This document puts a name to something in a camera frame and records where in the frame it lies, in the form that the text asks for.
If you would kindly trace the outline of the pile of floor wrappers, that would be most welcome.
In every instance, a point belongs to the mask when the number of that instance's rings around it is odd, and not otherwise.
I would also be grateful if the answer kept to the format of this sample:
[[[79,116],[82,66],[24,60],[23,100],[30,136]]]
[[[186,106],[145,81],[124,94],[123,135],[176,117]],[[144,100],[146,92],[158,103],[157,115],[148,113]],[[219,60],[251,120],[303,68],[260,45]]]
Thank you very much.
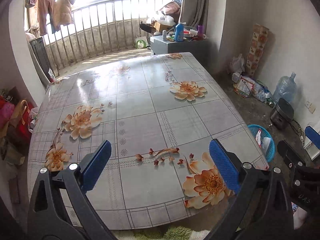
[[[253,98],[271,107],[274,106],[272,94],[260,81],[255,81],[248,76],[243,76],[238,72],[232,74],[233,88],[236,94],[243,98]]]

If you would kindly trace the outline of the blue mesh trash basket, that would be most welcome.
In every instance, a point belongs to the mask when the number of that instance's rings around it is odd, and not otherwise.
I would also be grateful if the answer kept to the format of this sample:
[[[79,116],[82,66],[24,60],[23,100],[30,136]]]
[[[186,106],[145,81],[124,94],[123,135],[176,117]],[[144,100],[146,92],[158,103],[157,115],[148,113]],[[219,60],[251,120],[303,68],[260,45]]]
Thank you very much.
[[[274,144],[274,140],[272,139],[270,133],[263,128],[262,126],[251,124],[248,125],[250,132],[252,133],[253,137],[255,137],[257,130],[260,128],[261,132],[261,150],[266,158],[266,161],[269,163],[274,159],[274,154],[276,152],[276,147]]]

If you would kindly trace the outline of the wall power socket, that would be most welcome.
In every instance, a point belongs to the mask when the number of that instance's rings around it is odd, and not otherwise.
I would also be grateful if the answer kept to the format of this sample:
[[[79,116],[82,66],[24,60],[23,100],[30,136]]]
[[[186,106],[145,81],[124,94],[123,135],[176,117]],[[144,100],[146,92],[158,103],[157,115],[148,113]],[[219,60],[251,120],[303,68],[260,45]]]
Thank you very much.
[[[316,106],[313,103],[311,103],[310,101],[306,101],[305,106],[311,114],[314,113]]]

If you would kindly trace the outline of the metal balcony railing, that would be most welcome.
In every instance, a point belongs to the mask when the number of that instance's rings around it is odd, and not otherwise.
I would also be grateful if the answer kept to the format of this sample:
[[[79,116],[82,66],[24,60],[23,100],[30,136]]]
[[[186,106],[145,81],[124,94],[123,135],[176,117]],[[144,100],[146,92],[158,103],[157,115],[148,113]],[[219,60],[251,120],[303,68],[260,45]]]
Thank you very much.
[[[141,23],[166,0],[102,0],[72,11],[73,23],[53,32],[47,23],[44,46],[55,76],[61,70],[99,55],[135,48],[136,39],[150,36]]]

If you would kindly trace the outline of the red white snack bag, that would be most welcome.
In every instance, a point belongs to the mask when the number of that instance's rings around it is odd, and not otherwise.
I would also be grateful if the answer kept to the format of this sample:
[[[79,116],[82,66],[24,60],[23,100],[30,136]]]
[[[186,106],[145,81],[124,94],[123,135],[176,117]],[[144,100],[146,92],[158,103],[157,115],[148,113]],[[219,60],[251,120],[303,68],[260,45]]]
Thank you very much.
[[[257,144],[258,144],[258,146],[261,148],[261,145],[262,145],[262,143],[261,143],[261,132],[262,132],[262,130],[259,128],[258,130],[257,130],[257,133],[256,133],[256,135],[255,135],[255,140],[256,140],[256,142],[257,142]]]

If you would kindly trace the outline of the pink cloth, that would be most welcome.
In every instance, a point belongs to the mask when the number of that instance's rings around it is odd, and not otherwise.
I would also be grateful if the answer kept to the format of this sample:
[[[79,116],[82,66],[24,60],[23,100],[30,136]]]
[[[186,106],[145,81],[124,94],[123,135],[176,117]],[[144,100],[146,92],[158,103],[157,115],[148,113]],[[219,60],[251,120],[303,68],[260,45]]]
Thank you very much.
[[[304,224],[304,221],[308,216],[308,213],[305,210],[303,210],[301,207],[296,205],[295,203],[291,203],[291,204],[292,204],[292,211],[293,211],[293,227],[295,230],[297,230]]]

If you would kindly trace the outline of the white water dispenser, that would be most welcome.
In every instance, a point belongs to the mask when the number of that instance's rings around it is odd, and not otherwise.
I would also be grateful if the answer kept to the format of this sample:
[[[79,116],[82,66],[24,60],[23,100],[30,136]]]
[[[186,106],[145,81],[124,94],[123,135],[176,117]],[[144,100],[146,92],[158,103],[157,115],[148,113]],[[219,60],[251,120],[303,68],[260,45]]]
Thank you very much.
[[[307,151],[311,160],[315,160],[319,156],[320,150],[308,138],[305,139],[304,149]]]

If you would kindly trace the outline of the black rice cooker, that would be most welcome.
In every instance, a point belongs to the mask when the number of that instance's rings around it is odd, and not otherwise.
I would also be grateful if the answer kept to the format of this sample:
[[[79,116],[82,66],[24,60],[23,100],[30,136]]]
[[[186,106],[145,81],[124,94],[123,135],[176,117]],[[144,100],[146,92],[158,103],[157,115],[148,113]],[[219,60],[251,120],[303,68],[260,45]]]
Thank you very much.
[[[270,113],[272,124],[279,130],[284,130],[293,121],[294,110],[290,103],[280,98]]]

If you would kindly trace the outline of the hanging clothes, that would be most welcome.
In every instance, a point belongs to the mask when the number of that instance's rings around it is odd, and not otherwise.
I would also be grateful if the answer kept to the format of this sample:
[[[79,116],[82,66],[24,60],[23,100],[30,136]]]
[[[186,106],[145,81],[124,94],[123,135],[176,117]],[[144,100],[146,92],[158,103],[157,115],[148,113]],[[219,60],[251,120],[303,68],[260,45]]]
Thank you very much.
[[[75,0],[24,0],[29,10],[29,23],[37,30],[37,35],[44,36],[48,30],[56,33],[61,26],[73,23],[72,5]]]

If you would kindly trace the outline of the purple cup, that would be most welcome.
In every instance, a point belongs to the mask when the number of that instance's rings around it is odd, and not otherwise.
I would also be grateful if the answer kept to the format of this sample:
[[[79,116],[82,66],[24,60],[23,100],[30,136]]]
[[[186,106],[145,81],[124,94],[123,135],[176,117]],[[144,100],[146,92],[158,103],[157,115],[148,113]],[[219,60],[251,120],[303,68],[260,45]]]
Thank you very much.
[[[200,38],[203,38],[203,26],[202,25],[197,26],[197,36]]]

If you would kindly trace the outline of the floral tablecloth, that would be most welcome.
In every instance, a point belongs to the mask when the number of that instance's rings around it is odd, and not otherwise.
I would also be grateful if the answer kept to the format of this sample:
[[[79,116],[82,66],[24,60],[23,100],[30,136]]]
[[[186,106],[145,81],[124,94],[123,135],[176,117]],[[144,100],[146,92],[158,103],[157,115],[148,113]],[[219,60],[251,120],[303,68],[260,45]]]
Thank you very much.
[[[50,85],[30,142],[28,189],[47,162],[79,163],[109,141],[112,153],[87,197],[112,230],[150,228],[197,213],[221,212],[216,201],[185,202],[192,182],[212,165],[205,154],[218,139],[243,162],[266,170],[255,138],[225,92],[190,53],[107,63]]]

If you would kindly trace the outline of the white plastic bag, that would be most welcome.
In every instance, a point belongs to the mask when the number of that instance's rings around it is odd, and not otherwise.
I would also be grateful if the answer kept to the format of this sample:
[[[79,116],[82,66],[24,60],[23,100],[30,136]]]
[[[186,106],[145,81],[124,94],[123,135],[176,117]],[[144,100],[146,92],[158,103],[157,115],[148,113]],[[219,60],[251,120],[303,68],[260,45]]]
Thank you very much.
[[[242,73],[245,71],[245,59],[242,54],[238,57],[233,57],[229,63],[229,71],[233,73]]]

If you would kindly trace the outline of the grey cabinet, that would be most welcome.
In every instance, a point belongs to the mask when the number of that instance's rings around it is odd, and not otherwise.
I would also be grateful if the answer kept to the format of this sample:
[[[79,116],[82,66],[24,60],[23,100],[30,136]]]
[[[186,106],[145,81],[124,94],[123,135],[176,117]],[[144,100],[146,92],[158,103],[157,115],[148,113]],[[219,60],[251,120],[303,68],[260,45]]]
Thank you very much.
[[[163,41],[162,36],[154,36],[150,38],[150,47],[152,55],[190,52],[203,66],[206,66],[209,60],[208,40],[171,42]]]

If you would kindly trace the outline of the red bags pile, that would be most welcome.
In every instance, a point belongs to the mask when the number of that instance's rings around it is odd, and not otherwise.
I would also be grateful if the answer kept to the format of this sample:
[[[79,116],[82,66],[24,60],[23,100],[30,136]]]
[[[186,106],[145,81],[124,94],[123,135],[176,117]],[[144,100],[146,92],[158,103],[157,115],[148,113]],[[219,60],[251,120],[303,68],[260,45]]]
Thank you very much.
[[[20,166],[29,151],[30,110],[33,104],[20,97],[17,88],[1,90],[1,159]]]

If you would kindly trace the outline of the green white fluffy rug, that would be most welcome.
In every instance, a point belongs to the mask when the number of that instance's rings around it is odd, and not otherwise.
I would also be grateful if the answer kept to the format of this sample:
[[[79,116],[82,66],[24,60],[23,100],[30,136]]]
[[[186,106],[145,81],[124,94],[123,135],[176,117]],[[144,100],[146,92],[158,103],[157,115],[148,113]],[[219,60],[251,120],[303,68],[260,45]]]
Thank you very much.
[[[161,228],[138,229],[138,230],[112,230],[117,239],[205,239],[209,230],[195,231],[183,226],[169,227],[165,232]]]

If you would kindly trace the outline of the patterned tile box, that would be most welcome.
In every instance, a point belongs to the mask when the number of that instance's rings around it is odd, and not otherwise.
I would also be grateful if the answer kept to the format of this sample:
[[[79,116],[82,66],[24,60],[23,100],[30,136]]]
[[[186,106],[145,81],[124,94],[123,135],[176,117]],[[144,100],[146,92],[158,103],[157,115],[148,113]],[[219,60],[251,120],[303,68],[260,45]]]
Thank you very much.
[[[246,58],[246,70],[249,76],[253,77],[258,68],[259,61],[263,55],[265,45],[268,39],[269,29],[263,25],[255,24],[253,26],[253,35],[251,45]]]

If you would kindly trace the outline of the blue detergent bottle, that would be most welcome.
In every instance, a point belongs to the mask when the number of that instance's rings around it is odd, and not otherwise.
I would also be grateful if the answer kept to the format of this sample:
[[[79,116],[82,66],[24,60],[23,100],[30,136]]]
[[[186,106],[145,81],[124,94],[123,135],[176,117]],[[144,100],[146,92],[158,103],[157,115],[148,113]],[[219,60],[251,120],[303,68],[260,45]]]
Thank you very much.
[[[182,42],[184,40],[184,24],[179,23],[175,27],[175,42]]]

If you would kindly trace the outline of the grey curtain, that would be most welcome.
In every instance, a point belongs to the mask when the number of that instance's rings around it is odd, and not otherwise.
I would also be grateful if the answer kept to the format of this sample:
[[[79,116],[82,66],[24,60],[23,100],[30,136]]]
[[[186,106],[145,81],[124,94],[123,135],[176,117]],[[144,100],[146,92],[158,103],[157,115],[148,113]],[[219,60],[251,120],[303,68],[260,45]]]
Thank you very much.
[[[206,30],[209,0],[182,0],[179,22],[189,27],[201,25]]]

